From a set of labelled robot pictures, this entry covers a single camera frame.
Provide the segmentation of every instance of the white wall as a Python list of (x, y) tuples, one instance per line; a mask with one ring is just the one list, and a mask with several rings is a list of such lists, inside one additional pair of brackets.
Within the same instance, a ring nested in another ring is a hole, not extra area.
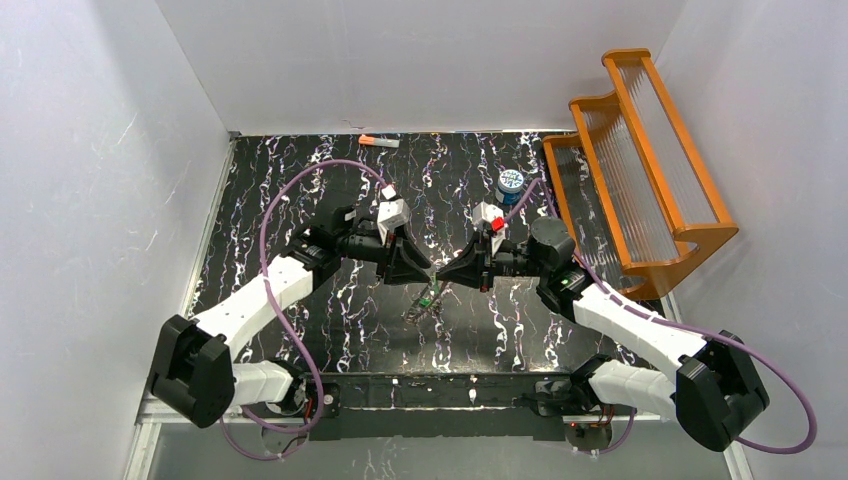
[[(844, 2), (690, 1), (658, 61), (740, 226), (675, 290), (684, 319), (727, 328), (777, 360), (821, 422), (801, 455), (749, 451), (757, 478), (845, 478), (845, 25)], [(766, 379), (772, 406), (745, 437), (795, 444), (802, 410)]]
[(157, 0), (228, 130), (570, 128), (678, 0)]
[(0, 478), (119, 478), (227, 134), (153, 0), (0, 7)]

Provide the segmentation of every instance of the wooden dish rack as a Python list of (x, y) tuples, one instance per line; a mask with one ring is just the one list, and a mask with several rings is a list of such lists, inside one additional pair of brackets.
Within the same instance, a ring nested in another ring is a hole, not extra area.
[(634, 300), (667, 294), (736, 234), (646, 49), (611, 50), (613, 91), (571, 101), (543, 140), (560, 215), (587, 261)]

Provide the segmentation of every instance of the ribbed translucent panel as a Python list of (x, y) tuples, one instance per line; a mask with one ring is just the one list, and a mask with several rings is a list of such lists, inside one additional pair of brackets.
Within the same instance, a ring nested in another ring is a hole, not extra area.
[(645, 68), (628, 65), (618, 70), (624, 77), (627, 92), (633, 99), (683, 222), (715, 223), (715, 213), (680, 146)]
[(642, 280), (621, 273), (621, 259), (612, 242), (606, 214), (583, 150), (555, 148), (554, 157), (565, 190), (568, 213), (577, 235), (575, 241), (583, 257), (616, 289), (640, 283)]
[(619, 112), (584, 112), (584, 117), (631, 260), (677, 258), (679, 253), (624, 117)]

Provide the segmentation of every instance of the black marble table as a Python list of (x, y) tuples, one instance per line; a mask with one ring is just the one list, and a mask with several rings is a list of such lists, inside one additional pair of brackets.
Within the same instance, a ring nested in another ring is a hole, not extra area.
[[(380, 172), (412, 208), (410, 232), (435, 268), (453, 258), (472, 233), (471, 208), (494, 203), (500, 170), (527, 182), (546, 175), (538, 133), (386, 135), (400, 148), (365, 147), (356, 135), (241, 137), (197, 284), (193, 313), (214, 306), (259, 272), (259, 225), (265, 206), (304, 167), (330, 158), (357, 160)], [(275, 212), (269, 248), (310, 217), (328, 189), (358, 192), (376, 212), (376, 183), (358, 170), (333, 167), (307, 176)], [(546, 215), (534, 195), (508, 238), (523, 241)], [(599, 333), (551, 314), (531, 279), (498, 279), (488, 294), (451, 287), (418, 325), (403, 317), (422, 285), (380, 285), (374, 266), (345, 261), (335, 277), (287, 310), (324, 371), (416, 373), (570, 372), (597, 352), (628, 363), (633, 355)], [(279, 322), (268, 325), (241, 361), (300, 359)]]

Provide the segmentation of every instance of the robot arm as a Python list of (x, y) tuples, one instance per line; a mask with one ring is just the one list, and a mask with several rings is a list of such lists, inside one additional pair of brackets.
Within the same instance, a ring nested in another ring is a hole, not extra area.
[[(382, 194), (376, 222), (357, 218), (346, 198), (325, 194), (313, 219), (293, 233), (268, 265), (272, 293), (283, 309), (333, 276), (343, 258), (376, 263), (377, 275), (388, 285), (430, 280), (423, 270), (430, 262), (406, 230), (409, 207), (391, 187)], [(293, 401), (292, 386), (300, 382), (293, 366), (282, 361), (234, 364), (247, 342), (276, 317), (265, 288), (265, 278), (257, 276), (194, 318), (175, 315), (165, 322), (148, 391), (201, 428), (230, 406)]]
[[(769, 404), (751, 358), (714, 340), (639, 318), (610, 301), (572, 260), (575, 243), (562, 221), (540, 218), (519, 245), (503, 239), (503, 212), (485, 203), (474, 209), (477, 231), (436, 278), (488, 291), (498, 276), (538, 277), (537, 294), (555, 313), (626, 346), (656, 370), (596, 356), (571, 375), (564, 403), (587, 411), (623, 404), (676, 419), (704, 447), (723, 451)], [(728, 332), (722, 335), (739, 339)]]

